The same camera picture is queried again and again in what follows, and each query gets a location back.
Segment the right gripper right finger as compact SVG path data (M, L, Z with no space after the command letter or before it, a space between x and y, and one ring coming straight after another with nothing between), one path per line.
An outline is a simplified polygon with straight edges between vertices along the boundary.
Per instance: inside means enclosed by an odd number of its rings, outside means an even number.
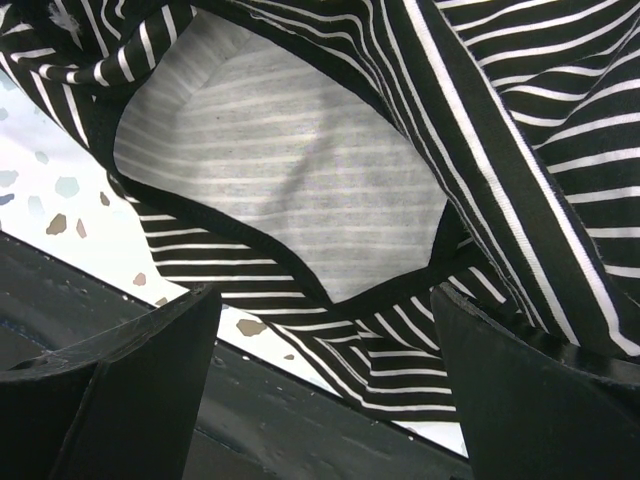
M638 478L638 364L501 324L448 284L431 306L475 478Z

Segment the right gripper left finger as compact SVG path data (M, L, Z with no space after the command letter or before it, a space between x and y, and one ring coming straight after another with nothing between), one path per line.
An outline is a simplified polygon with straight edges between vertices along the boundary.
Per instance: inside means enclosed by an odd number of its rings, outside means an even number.
M200 286L3 371L2 478L181 478L221 306Z

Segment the black white striped tank top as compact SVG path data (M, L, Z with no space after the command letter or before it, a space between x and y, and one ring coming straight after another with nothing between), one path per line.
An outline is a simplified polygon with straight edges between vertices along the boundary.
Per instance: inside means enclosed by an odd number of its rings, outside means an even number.
M349 403L458 416L431 291L639 359L635 1L5 1L1 68Z

